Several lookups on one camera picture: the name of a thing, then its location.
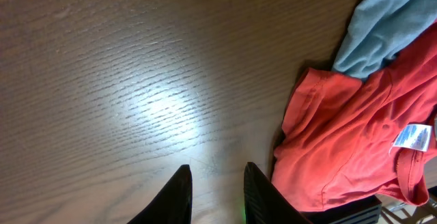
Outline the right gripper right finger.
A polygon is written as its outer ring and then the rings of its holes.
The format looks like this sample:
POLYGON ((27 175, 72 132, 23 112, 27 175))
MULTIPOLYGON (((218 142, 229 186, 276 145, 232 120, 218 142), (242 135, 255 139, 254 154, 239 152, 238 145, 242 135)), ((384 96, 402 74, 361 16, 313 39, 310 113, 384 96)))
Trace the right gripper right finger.
POLYGON ((246 224, 310 224, 278 192, 259 167, 248 162, 244 170, 246 224))

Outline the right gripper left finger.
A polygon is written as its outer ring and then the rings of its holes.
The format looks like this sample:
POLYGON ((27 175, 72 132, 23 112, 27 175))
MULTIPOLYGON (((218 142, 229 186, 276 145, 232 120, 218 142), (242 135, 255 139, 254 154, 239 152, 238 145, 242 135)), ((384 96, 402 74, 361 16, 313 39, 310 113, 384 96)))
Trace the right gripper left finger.
POLYGON ((153 200, 128 224, 190 224, 193 179, 189 165, 181 165, 153 200))

